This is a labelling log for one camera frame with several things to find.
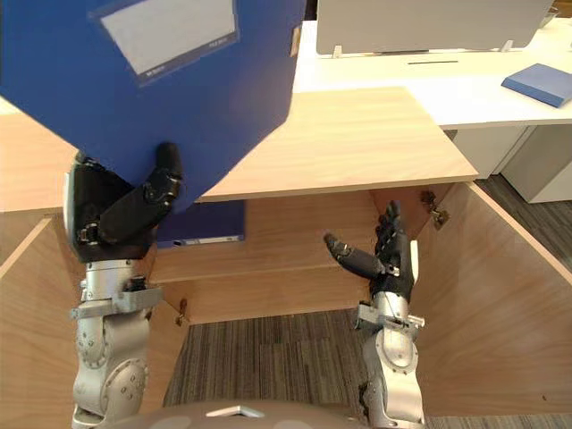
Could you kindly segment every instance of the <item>white desk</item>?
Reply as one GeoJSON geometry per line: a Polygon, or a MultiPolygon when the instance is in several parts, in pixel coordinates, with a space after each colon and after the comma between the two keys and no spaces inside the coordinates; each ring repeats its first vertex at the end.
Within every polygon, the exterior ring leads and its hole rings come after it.
{"type": "Polygon", "coordinates": [[[315,53],[316,22],[303,25],[294,92],[406,87],[445,130],[572,123],[572,103],[560,109],[501,86],[534,63],[572,72],[572,20],[552,20],[530,45],[509,52],[443,50],[415,55],[315,53]],[[454,61],[455,63],[429,63],[454,61]]]}

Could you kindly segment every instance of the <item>gray carpet floor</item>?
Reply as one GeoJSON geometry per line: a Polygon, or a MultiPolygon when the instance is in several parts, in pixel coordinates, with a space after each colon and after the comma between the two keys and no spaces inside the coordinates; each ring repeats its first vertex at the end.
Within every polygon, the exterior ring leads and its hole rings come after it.
{"type": "MultiPolygon", "coordinates": [[[[572,203],[527,205],[500,176],[479,185],[572,267],[572,203]]],[[[354,331],[353,320],[348,310],[192,326],[164,404],[296,400],[360,416],[366,332],[354,331]]],[[[572,415],[428,417],[427,427],[572,428],[572,415]]]]}

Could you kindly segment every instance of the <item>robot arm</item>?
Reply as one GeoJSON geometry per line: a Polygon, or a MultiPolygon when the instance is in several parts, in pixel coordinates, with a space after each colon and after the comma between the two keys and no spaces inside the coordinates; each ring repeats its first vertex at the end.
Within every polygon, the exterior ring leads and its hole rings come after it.
{"type": "Polygon", "coordinates": [[[181,184],[177,147],[163,143],[156,168],[132,187],[79,154],[66,181],[64,222],[75,254],[86,264],[77,320],[80,361],[73,386],[72,427],[87,429],[138,413],[147,384],[148,319],[162,299],[137,275],[155,241],[155,226],[171,210],[181,184]]]}
{"type": "Polygon", "coordinates": [[[357,309],[357,327],[373,332],[363,348],[368,380],[360,388],[360,402],[370,425],[419,429],[425,417],[416,379],[415,340],[425,320],[408,311],[418,275],[416,241],[409,243],[400,206],[394,201],[375,231],[375,256],[331,234],[324,240],[341,266],[370,281],[371,303],[357,309]]]}

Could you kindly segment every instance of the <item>white table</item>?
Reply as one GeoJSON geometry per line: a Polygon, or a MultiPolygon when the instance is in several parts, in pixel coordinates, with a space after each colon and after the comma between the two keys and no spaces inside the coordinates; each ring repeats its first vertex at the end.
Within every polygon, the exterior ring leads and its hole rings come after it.
{"type": "Polygon", "coordinates": [[[442,129],[458,130],[455,143],[484,178],[501,171],[536,125],[572,123],[572,103],[557,109],[501,86],[504,78],[534,63],[572,72],[571,24],[552,20],[526,48],[508,52],[332,58],[315,52],[316,22],[306,21],[294,92],[405,87],[442,129]]]}

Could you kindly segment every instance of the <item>blue folder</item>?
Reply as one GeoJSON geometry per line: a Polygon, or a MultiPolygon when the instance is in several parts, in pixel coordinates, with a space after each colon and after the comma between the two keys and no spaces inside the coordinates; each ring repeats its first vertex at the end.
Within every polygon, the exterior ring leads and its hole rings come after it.
{"type": "Polygon", "coordinates": [[[173,248],[241,241],[245,234],[245,202],[195,203],[182,213],[170,213],[157,229],[157,246],[173,248]]]}
{"type": "Polygon", "coordinates": [[[179,210],[288,115],[305,0],[2,2],[0,96],[134,185],[176,143],[179,210]]]}

